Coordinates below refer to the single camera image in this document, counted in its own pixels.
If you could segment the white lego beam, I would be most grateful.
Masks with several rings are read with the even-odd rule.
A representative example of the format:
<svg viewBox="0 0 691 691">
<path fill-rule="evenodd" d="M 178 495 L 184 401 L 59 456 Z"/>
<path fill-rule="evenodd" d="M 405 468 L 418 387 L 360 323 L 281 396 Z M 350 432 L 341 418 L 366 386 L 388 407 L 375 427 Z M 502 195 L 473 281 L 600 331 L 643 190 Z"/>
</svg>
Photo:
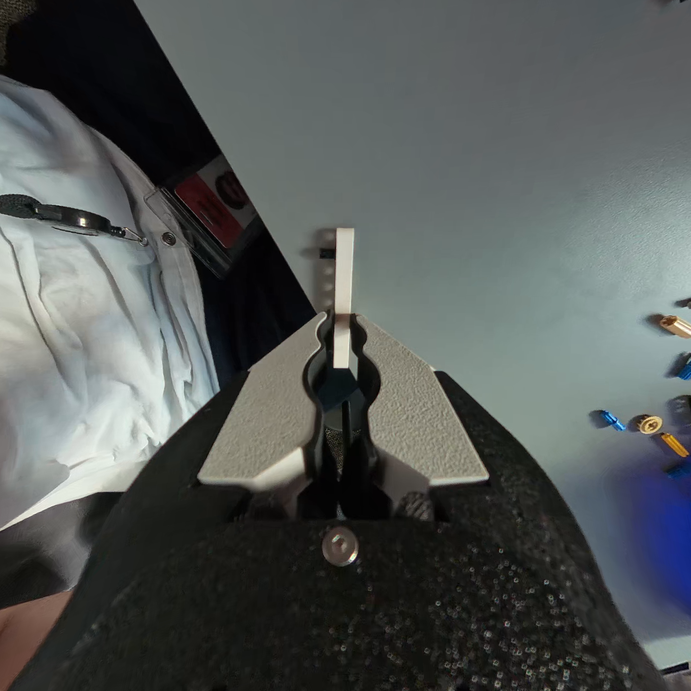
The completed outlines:
<svg viewBox="0 0 691 691">
<path fill-rule="evenodd" d="M 350 367 L 354 229 L 337 228 L 335 237 L 333 367 Z"/>
</svg>

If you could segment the blue plastic bin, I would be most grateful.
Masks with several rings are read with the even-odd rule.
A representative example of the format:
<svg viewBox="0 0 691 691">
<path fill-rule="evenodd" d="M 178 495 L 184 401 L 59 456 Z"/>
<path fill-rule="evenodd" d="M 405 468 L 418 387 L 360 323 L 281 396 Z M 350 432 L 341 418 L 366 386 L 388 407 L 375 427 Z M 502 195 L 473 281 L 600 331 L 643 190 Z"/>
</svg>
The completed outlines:
<svg viewBox="0 0 691 691">
<path fill-rule="evenodd" d="M 623 560 L 640 596 L 636 626 L 650 640 L 690 635 L 690 478 L 673 462 L 616 467 L 608 489 L 623 537 Z"/>
</svg>

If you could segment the person's bare leg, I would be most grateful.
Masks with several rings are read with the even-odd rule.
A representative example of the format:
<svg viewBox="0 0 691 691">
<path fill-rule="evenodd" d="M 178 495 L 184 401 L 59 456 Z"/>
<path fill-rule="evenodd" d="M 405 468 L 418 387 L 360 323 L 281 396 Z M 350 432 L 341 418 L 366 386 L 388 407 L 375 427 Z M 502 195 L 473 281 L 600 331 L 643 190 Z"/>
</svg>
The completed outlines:
<svg viewBox="0 0 691 691">
<path fill-rule="evenodd" d="M 73 591 L 1 610 L 1 690 L 7 690 L 55 626 Z"/>
</svg>

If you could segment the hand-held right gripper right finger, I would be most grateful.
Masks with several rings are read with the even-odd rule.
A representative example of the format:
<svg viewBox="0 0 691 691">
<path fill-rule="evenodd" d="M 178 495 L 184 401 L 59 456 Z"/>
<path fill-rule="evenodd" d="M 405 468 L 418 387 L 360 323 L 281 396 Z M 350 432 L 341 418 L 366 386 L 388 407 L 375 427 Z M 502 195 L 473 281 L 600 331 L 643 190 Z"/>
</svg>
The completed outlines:
<svg viewBox="0 0 691 691">
<path fill-rule="evenodd" d="M 378 376 L 366 419 L 385 495 L 399 502 L 434 487 L 486 482 L 488 470 L 436 371 L 366 317 L 355 322 L 365 336 L 362 357 Z"/>
</svg>

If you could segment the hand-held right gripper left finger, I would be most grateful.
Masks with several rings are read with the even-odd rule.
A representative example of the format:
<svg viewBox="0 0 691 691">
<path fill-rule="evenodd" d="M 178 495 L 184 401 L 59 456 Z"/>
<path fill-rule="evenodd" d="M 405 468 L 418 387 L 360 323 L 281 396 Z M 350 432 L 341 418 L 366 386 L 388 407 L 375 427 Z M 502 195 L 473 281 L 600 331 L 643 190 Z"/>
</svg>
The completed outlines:
<svg viewBox="0 0 691 691">
<path fill-rule="evenodd" d="M 324 412 L 310 380 L 310 366 L 324 365 L 318 313 L 249 369 L 220 428 L 198 481 L 271 497 L 291 519 L 304 510 L 300 496 L 321 477 Z"/>
</svg>

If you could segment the white shirt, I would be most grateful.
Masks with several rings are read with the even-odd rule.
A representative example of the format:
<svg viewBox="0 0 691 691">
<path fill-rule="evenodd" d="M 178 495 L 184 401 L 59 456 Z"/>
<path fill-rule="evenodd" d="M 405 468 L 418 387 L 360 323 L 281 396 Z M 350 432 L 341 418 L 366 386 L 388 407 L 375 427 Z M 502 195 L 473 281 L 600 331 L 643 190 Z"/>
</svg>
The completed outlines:
<svg viewBox="0 0 691 691">
<path fill-rule="evenodd" d="M 1 215 L 1 529 L 123 491 L 219 390 L 193 259 L 162 242 L 152 191 L 54 96 L 1 77 L 1 194 L 148 241 Z"/>
</svg>

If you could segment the clear badge holder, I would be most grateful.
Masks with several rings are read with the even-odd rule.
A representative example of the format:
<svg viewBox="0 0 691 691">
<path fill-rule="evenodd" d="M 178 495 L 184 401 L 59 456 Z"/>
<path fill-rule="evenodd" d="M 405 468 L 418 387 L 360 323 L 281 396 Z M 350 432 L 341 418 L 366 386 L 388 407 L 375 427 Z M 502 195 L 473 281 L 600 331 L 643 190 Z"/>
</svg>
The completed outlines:
<svg viewBox="0 0 691 691">
<path fill-rule="evenodd" d="M 170 177 L 144 201 L 162 223 L 160 244 L 186 250 L 217 279 L 258 232 L 258 212 L 222 153 Z"/>
</svg>

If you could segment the dark cloth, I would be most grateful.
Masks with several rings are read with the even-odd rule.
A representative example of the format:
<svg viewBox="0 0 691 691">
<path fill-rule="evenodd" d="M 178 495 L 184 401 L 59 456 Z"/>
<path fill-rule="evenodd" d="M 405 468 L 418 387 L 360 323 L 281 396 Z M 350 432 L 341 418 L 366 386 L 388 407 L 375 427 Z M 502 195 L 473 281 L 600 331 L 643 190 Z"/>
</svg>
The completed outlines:
<svg viewBox="0 0 691 691">
<path fill-rule="evenodd" d="M 71 590 L 122 492 L 40 511 L 1 531 L 1 609 Z"/>
</svg>

